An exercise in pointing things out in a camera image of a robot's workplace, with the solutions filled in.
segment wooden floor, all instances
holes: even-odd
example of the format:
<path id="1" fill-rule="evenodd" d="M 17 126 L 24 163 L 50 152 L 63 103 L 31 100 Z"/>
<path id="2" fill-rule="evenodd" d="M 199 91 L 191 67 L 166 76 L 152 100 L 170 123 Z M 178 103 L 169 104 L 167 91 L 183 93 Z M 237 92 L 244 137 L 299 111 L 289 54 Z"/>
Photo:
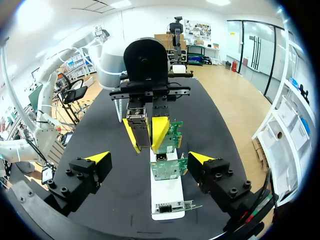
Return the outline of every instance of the wooden floor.
<path id="1" fill-rule="evenodd" d="M 236 144 L 246 177 L 252 182 L 251 190 L 256 192 L 262 187 L 266 174 L 258 163 L 251 137 L 267 115 L 271 104 L 250 82 L 241 75 L 226 70 L 224 66 L 189 65 L 188 71 L 191 70 L 219 109 Z M 92 76 L 94 84 L 88 88 L 82 101 L 94 100 L 102 90 L 97 74 Z M 61 107 L 59 111 L 70 123 L 70 119 Z M 264 218 L 264 232 L 270 227 L 272 217 L 273 211 Z"/>

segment black work surface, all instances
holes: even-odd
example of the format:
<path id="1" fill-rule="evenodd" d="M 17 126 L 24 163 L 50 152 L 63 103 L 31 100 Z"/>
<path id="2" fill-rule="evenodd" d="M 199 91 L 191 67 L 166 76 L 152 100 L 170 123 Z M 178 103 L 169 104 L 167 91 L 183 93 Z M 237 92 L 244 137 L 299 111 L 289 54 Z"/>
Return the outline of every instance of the black work surface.
<path id="1" fill-rule="evenodd" d="M 234 140 L 217 107 L 198 80 L 172 78 L 191 87 L 190 96 L 170 102 L 170 121 L 183 121 L 179 154 L 193 151 L 222 157 L 245 179 L 245 171 Z M 123 101 L 123 115 L 127 100 Z M 223 232 L 230 218 L 208 194 L 202 194 L 189 173 L 182 176 L 184 200 L 203 205 L 179 219 L 155 221 L 151 216 L 150 150 L 137 154 L 123 123 L 119 123 L 109 91 L 103 90 L 78 124 L 56 171 L 65 174 L 76 157 L 110 151 L 113 168 L 96 194 L 90 194 L 69 218 L 92 229 L 133 238 L 179 238 L 206 240 Z"/>

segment office chair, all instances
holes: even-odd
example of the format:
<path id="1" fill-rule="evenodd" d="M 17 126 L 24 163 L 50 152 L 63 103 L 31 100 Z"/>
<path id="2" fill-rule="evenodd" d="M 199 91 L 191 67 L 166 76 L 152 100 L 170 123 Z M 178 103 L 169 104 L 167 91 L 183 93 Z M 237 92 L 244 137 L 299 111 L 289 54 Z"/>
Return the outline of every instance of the office chair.
<path id="1" fill-rule="evenodd" d="M 65 81 L 67 83 L 67 88 L 61 93 L 62 103 L 69 106 L 68 109 L 71 110 L 72 114 L 75 117 L 76 122 L 79 122 L 79 119 L 78 119 L 78 117 L 76 115 L 78 115 L 80 112 L 83 112 L 85 114 L 86 113 L 85 109 L 90 106 L 88 104 L 83 104 L 81 106 L 79 101 L 78 101 L 78 100 L 82 99 L 85 96 L 85 94 L 86 94 L 86 92 L 88 90 L 88 87 L 87 86 L 83 86 L 83 84 L 84 84 L 84 80 L 83 79 L 78 79 L 76 81 L 71 82 L 66 75 L 64 75 L 63 73 L 60 73 L 60 74 L 62 75 L 62 77 L 65 79 Z M 72 89 L 72 87 L 77 82 L 81 82 L 81 86 L 78 89 Z M 74 112 L 71 109 L 71 106 L 70 106 L 70 104 L 74 103 L 74 102 L 76 102 L 78 107 L 79 107 L 79 109 L 76 112 Z"/>

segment black chair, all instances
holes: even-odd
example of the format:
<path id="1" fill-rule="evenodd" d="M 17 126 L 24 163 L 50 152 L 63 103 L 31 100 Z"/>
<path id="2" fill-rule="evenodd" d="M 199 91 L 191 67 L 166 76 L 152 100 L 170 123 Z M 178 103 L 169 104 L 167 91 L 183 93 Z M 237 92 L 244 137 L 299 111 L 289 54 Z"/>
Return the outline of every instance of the black chair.
<path id="1" fill-rule="evenodd" d="M 83 84 L 84 84 L 83 79 L 78 79 L 76 81 L 71 82 L 69 80 L 69 78 L 66 75 L 64 75 L 63 73 L 60 73 L 59 75 L 62 75 L 62 77 L 65 79 L 65 81 L 67 83 L 67 87 L 64 89 L 64 91 L 61 92 L 62 99 L 60 101 L 63 103 L 62 107 L 65 109 L 65 111 L 67 112 L 69 117 L 72 119 L 73 123 L 76 124 L 79 122 L 79 118 L 76 115 L 78 115 L 80 112 L 83 112 L 85 114 L 86 113 L 85 109 L 90 106 L 88 104 L 83 104 L 81 106 L 80 103 L 78 102 L 78 100 L 82 99 L 85 96 L 85 94 L 88 90 L 88 87 L 83 86 Z M 81 82 L 81 86 L 78 89 L 72 89 L 73 86 L 78 82 Z M 72 110 L 71 105 L 70 105 L 74 102 L 76 102 L 79 107 L 79 109 L 76 112 L 74 112 Z M 75 120 L 73 120 L 73 118 L 70 116 L 70 114 L 67 110 L 71 111 Z"/>

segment black bolt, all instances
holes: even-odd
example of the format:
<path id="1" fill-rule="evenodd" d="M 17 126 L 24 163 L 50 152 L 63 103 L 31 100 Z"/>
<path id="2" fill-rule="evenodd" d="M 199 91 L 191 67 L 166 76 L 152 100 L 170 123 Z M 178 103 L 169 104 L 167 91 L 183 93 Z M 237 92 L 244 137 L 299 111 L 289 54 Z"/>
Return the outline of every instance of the black bolt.
<path id="1" fill-rule="evenodd" d="M 82 180 L 82 179 L 85 178 L 85 176 L 84 176 L 81 172 L 79 172 L 79 173 L 76 175 L 76 177 L 77 177 L 79 180 Z"/>
<path id="2" fill-rule="evenodd" d="M 232 176 L 233 174 L 234 174 L 234 171 L 231 170 L 231 169 L 229 169 L 227 175 L 230 177 L 230 176 Z"/>
<path id="3" fill-rule="evenodd" d="M 64 196 L 68 196 L 69 195 L 69 189 L 66 187 L 66 186 L 64 186 L 64 187 L 62 187 L 61 189 L 60 189 L 60 192 L 62 193 L 62 195 L 64 195 Z"/>
<path id="4" fill-rule="evenodd" d="M 30 191 L 28 192 L 28 197 L 31 198 L 33 195 L 34 195 L 34 192 L 30 190 Z"/>
<path id="5" fill-rule="evenodd" d="M 238 193 L 238 190 L 235 187 L 231 188 L 229 191 L 229 195 L 231 197 L 235 197 L 237 195 L 237 193 Z"/>
<path id="6" fill-rule="evenodd" d="M 215 180 L 219 181 L 222 178 L 222 174 L 221 173 L 216 173 L 214 175 L 214 177 L 215 177 Z"/>
<path id="7" fill-rule="evenodd" d="M 68 176 L 71 176 L 71 175 L 72 175 L 72 171 L 71 171 L 71 169 L 67 169 L 67 170 L 65 170 L 65 173 L 66 173 Z"/>
<path id="8" fill-rule="evenodd" d="M 47 184 L 48 184 L 49 187 L 52 188 L 52 189 L 55 189 L 55 188 L 56 188 L 56 184 L 55 184 L 55 182 L 54 182 L 52 179 L 50 179 L 50 180 L 47 182 Z"/>
<path id="9" fill-rule="evenodd" d="M 247 180 L 243 183 L 243 188 L 248 189 L 251 186 L 251 181 Z"/>

